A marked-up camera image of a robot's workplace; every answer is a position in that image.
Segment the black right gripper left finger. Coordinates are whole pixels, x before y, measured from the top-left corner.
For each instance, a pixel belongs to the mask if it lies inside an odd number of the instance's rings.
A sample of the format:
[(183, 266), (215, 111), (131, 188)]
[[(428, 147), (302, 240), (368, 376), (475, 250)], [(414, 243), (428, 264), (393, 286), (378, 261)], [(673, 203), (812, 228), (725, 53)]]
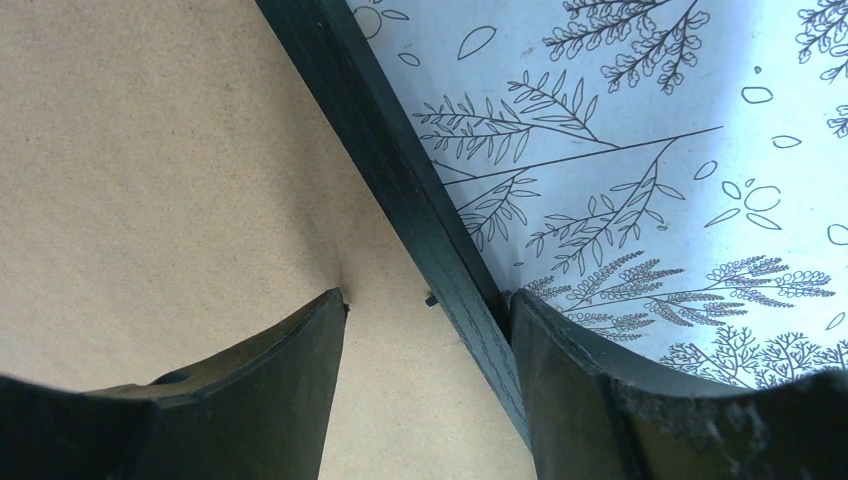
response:
[(148, 385), (71, 392), (1, 380), (5, 479), (315, 479), (348, 305), (296, 312)]

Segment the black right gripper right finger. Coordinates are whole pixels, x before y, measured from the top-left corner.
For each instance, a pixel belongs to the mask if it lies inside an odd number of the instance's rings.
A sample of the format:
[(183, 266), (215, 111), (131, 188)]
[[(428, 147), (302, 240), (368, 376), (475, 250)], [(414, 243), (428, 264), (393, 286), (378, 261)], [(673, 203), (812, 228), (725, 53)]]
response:
[(541, 479), (843, 479), (847, 375), (746, 390), (644, 358), (528, 291), (511, 346)]

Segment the brown backing board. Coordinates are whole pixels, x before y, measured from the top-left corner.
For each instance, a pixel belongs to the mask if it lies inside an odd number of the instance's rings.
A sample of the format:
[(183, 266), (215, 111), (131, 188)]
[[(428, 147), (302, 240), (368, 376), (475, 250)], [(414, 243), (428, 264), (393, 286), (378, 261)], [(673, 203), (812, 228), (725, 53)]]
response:
[(1, 5), (1, 370), (148, 384), (327, 289), (324, 479), (534, 462), (252, 1)]

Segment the black picture frame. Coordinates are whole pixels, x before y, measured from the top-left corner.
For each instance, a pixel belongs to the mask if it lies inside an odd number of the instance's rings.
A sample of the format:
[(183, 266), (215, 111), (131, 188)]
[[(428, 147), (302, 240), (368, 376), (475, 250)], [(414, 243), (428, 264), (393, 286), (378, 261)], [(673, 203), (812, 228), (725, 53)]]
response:
[(258, 2), (523, 441), (509, 309), (343, 1)]

